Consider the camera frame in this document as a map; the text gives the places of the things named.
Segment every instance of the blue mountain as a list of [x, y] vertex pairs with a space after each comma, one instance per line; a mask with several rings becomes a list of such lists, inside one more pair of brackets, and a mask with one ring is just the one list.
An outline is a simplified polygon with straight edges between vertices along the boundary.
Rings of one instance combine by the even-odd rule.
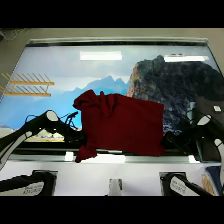
[[[73, 91], [64, 92], [53, 91], [51, 92], [51, 97], [46, 98], [4, 96], [0, 105], [0, 123], [17, 129], [24, 124], [28, 115], [38, 116], [46, 110], [53, 110], [59, 117], [62, 117], [65, 114], [76, 111], [73, 107], [74, 99], [89, 89], [94, 90], [97, 95], [101, 91], [105, 94], [119, 93], [125, 95], [128, 84], [125, 84], [122, 79], [114, 81], [111, 76], [108, 76], [104, 79], [90, 82], [83, 89], [75, 88]], [[81, 113], [74, 119], [74, 124], [77, 127], [81, 127]]]

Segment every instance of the rocky cliff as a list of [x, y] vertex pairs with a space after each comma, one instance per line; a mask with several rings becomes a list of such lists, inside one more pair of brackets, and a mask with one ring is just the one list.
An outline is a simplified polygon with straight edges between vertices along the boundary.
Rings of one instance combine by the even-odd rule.
[[224, 100], [223, 76], [203, 62], [169, 62], [162, 56], [138, 62], [131, 74], [127, 96], [163, 103], [164, 132], [180, 132], [190, 102], [196, 96]]

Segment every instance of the beige floor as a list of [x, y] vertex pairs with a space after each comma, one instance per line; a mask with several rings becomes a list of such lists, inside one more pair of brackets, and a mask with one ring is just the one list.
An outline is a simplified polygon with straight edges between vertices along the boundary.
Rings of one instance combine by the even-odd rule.
[[[97, 36], [205, 37], [224, 73], [224, 28], [33, 28], [15, 40], [0, 42], [0, 72], [12, 73], [29, 39]], [[0, 85], [6, 85], [2, 76]]]

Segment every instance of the wooden rack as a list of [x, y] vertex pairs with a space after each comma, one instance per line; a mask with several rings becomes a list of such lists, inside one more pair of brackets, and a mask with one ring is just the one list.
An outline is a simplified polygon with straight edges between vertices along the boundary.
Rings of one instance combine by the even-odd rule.
[[47, 81], [40, 74], [35, 75], [34, 73], [32, 75], [28, 74], [28, 76], [13, 74], [12, 77], [8, 73], [1, 74], [9, 81], [5, 88], [0, 86], [0, 91], [5, 96], [51, 96], [47, 91], [49, 86], [54, 85], [54, 82], [51, 82], [46, 74], [44, 76]]

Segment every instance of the red cloth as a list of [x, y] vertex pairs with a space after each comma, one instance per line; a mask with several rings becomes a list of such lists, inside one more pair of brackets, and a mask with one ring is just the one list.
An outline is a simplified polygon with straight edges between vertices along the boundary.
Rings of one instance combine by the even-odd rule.
[[96, 157], [96, 148], [126, 150], [142, 155], [160, 156], [164, 148], [163, 104], [122, 96], [97, 96], [86, 91], [74, 101], [81, 110], [82, 128], [87, 134], [76, 162]]

